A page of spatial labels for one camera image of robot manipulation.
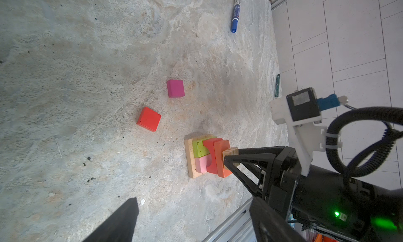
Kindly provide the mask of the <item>orange rectangular block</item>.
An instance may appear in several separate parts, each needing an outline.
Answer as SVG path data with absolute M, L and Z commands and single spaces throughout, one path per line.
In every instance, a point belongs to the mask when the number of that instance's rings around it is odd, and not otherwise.
M 216 166 L 218 176 L 226 178 L 232 174 L 232 172 L 225 168 L 223 152 L 230 148 L 229 140 L 219 140 L 214 143 L 214 152 L 216 158 Z

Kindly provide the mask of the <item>pink rectangular block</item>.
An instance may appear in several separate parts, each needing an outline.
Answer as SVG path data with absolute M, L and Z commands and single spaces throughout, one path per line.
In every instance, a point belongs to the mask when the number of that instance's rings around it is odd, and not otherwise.
M 207 173 L 207 168 L 211 165 L 211 163 L 212 163 L 211 154 L 205 155 L 200 158 L 195 158 L 196 171 L 201 174 Z

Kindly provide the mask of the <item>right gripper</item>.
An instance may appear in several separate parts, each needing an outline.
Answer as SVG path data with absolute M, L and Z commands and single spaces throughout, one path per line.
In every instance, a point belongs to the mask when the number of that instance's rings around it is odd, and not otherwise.
M 239 155 L 225 156 L 224 165 L 253 197 L 262 198 L 286 219 L 301 173 L 296 150 L 275 146 L 239 149 L 238 152 Z

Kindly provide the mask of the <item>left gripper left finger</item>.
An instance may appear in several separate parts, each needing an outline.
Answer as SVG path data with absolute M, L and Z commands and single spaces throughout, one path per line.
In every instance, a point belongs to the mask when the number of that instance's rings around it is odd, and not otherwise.
M 126 200 L 84 242 L 131 242 L 139 215 L 137 198 Z

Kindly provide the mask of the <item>lime green rectangular block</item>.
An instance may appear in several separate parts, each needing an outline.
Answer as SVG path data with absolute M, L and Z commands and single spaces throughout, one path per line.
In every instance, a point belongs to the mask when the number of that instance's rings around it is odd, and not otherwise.
M 199 137 L 192 141 L 193 153 L 194 153 L 195 158 L 201 158 L 201 157 L 204 157 L 204 156 L 210 154 L 209 149 L 203 145 L 203 141 L 209 140 L 212 138 L 216 138 L 216 137 L 209 135 L 206 137 Z

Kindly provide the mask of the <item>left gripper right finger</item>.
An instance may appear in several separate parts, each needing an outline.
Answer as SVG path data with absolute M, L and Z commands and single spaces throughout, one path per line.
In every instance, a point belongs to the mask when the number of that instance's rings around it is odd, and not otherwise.
M 305 242 L 264 200 L 253 197 L 249 212 L 258 242 Z

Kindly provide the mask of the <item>red arch block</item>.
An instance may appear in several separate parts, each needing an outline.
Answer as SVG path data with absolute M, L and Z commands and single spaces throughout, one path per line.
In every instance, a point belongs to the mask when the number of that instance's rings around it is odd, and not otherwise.
M 221 141 L 221 140 L 222 140 L 222 138 L 211 138 L 211 139 L 207 139 L 207 140 L 203 141 L 204 147 L 207 148 L 208 151 L 210 152 L 209 158 L 207 160 L 207 166 L 206 166 L 208 173 L 218 175 L 214 143 Z

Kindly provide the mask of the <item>small ridged natural block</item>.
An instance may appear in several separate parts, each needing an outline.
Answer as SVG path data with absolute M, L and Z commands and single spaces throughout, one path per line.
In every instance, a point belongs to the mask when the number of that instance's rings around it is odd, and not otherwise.
M 236 147 L 231 147 L 226 149 L 225 151 L 222 152 L 222 161 L 225 161 L 225 158 L 227 156 L 237 156 L 239 155 L 239 149 Z

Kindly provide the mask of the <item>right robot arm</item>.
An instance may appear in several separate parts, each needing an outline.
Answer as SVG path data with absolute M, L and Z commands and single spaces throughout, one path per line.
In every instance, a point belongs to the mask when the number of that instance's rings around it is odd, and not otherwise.
M 294 148 L 240 149 L 224 165 L 252 194 L 249 212 L 260 242 L 301 242 L 300 223 L 340 242 L 400 242 L 403 192 L 313 165 L 303 176 Z

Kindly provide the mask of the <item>natural wood block 31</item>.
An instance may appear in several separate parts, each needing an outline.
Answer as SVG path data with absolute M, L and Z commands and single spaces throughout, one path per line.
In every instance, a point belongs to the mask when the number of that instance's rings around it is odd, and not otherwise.
M 198 137 L 193 137 L 193 138 L 187 138 L 184 140 L 185 144 L 185 153 L 186 153 L 186 159 L 187 159 L 187 166 L 188 166 L 188 174 L 191 179 L 195 179 L 202 174 L 196 171 L 196 163 L 195 163 L 195 157 L 194 157 L 194 152 L 193 152 L 193 141 L 199 141 L 199 140 L 204 140 L 207 138 L 213 138 L 213 135 L 203 135 L 203 136 L 198 136 Z

